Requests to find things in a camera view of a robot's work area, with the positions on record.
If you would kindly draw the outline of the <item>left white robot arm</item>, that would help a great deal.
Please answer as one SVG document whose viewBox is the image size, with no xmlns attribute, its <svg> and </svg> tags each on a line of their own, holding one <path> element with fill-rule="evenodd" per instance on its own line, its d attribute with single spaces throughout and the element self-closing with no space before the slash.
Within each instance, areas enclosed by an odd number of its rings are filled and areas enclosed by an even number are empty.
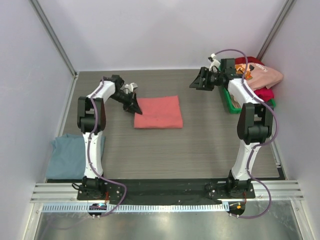
<svg viewBox="0 0 320 240">
<path fill-rule="evenodd" d="M 77 101 L 77 126 L 85 146 L 85 169 L 81 185 L 77 187 L 78 200 L 101 200 L 107 195 L 107 181 L 102 167 L 102 137 L 106 128 L 105 103 L 112 99 L 122 104 L 131 114 L 142 114 L 135 82 L 125 83 L 119 75 L 103 77 L 98 87 Z"/>
</svg>

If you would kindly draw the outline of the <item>salmon pink t-shirt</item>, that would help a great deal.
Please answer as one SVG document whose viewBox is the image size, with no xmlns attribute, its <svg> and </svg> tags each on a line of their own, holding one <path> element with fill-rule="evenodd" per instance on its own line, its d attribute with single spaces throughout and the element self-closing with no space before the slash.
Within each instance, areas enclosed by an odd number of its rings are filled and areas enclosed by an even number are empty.
<svg viewBox="0 0 320 240">
<path fill-rule="evenodd" d="M 142 114 L 134 115 L 135 129 L 182 129 L 183 118 L 177 95 L 138 98 Z"/>
</svg>

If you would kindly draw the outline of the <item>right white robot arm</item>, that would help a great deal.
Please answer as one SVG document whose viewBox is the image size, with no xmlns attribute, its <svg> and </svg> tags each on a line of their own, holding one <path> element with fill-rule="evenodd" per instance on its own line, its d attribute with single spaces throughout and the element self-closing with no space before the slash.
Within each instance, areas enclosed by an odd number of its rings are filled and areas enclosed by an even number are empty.
<svg viewBox="0 0 320 240">
<path fill-rule="evenodd" d="M 225 183 L 209 183 L 205 189 L 213 200 L 254 198 L 251 171 L 258 151 L 272 134 L 273 108 L 247 84 L 246 76 L 255 68 L 252 64 L 236 64 L 233 58 L 209 60 L 210 67 L 200 68 L 190 88 L 212 91 L 214 87 L 224 87 L 242 107 L 236 127 L 240 140 L 236 161 Z"/>
</svg>

